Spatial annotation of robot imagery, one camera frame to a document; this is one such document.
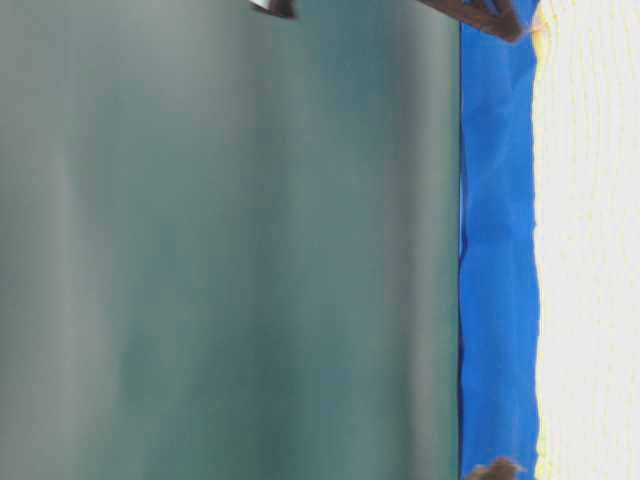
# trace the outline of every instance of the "green table surface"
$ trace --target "green table surface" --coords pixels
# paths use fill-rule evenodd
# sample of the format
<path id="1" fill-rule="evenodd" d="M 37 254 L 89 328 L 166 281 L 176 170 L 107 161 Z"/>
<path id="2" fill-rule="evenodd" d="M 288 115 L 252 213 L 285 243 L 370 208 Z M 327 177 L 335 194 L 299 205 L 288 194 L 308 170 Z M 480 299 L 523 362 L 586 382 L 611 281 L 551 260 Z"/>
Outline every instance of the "green table surface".
<path id="1" fill-rule="evenodd" d="M 0 478 L 448 480 L 458 28 L 0 1 Z"/>

